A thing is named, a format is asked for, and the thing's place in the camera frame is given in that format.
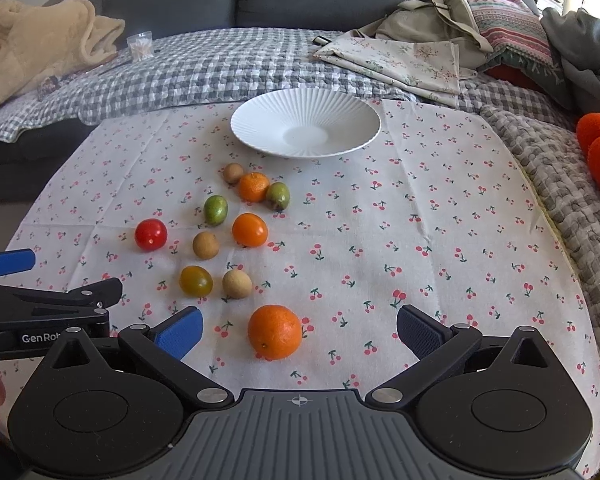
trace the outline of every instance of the tomato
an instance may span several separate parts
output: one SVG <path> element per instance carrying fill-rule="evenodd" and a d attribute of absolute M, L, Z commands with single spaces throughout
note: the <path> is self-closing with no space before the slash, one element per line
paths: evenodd
<path fill-rule="evenodd" d="M 211 294 L 211 290 L 214 288 L 214 280 L 206 269 L 192 265 L 182 269 L 180 288 L 187 296 L 204 298 Z"/>
<path fill-rule="evenodd" d="M 267 241 L 269 229 L 264 220 L 253 213 L 243 213 L 231 228 L 234 240 L 247 247 L 258 247 Z"/>
<path fill-rule="evenodd" d="M 136 227 L 134 239 L 143 251 L 155 251 L 167 243 L 167 226 L 157 218 L 142 220 Z"/>

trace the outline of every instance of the white plate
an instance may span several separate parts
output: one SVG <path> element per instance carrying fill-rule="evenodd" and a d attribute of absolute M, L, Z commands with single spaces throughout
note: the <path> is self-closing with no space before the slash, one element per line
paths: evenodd
<path fill-rule="evenodd" d="M 366 146 L 380 117 L 357 97 L 321 88 L 292 88 L 259 95 L 231 117 L 247 146 L 288 158 L 342 155 Z"/>

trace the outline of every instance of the beige bag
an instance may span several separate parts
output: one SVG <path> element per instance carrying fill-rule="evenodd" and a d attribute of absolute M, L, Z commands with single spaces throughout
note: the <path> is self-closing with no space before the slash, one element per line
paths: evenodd
<path fill-rule="evenodd" d="M 407 43 L 451 41 L 460 50 L 460 66 L 475 70 L 493 53 L 480 35 L 467 0 L 405 0 L 376 30 L 380 40 Z"/>

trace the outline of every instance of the green fruit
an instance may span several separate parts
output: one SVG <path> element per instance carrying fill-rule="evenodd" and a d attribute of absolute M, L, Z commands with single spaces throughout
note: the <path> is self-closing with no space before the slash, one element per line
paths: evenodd
<path fill-rule="evenodd" d="M 205 222 L 211 227 L 215 227 L 224 222 L 227 212 L 227 204 L 224 196 L 213 195 L 205 202 Z"/>
<path fill-rule="evenodd" d="M 273 211 L 284 211 L 289 206 L 291 200 L 291 193 L 286 184 L 282 182 L 274 182 L 267 189 L 267 205 L 273 209 Z"/>

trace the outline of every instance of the orange fruit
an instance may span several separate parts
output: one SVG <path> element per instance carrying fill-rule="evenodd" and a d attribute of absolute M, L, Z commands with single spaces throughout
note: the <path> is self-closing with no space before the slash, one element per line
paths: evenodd
<path fill-rule="evenodd" d="M 251 314 L 247 334 L 258 354 L 275 361 L 298 350 L 302 341 L 302 324 L 286 306 L 264 305 Z"/>
<path fill-rule="evenodd" d="M 247 202 L 262 202 L 267 196 L 269 179 L 267 175 L 254 171 L 240 179 L 238 195 Z"/>
<path fill-rule="evenodd" d="M 231 228 L 234 240 L 247 247 L 259 247 L 267 241 L 269 229 L 264 220 L 253 213 L 242 213 Z"/>

